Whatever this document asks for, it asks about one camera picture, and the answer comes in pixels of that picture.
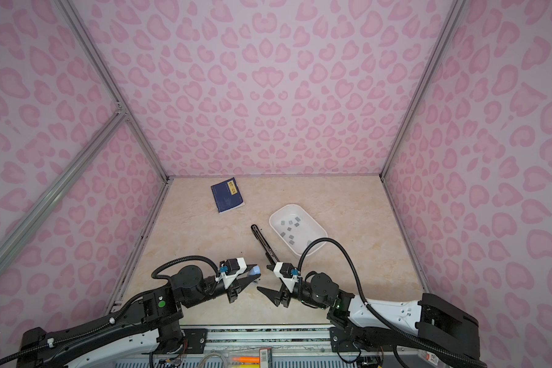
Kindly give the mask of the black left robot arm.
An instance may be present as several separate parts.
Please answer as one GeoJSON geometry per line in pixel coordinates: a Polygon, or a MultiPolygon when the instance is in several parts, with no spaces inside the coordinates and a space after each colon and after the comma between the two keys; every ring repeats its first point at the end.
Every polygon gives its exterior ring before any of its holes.
{"type": "Polygon", "coordinates": [[[119,311],[75,328],[26,331],[16,365],[89,365],[97,362],[99,353],[104,360],[124,354],[185,354],[196,341],[180,326],[184,309],[222,296],[233,303],[259,276],[259,267],[243,258],[219,264],[198,255],[174,259],[151,274],[163,285],[136,294],[119,311]]]}

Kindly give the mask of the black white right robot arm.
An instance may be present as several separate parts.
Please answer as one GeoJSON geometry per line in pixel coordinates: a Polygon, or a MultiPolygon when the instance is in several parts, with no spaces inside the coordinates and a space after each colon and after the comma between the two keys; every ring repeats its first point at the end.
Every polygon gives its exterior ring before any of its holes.
{"type": "Polygon", "coordinates": [[[279,290],[259,291],[275,306],[292,300],[327,311],[327,319],[343,331],[355,348],[408,347],[434,354],[451,367],[483,367],[478,320],[435,294],[418,301],[377,301],[340,289],[325,273],[308,280],[281,276],[279,290]]]}

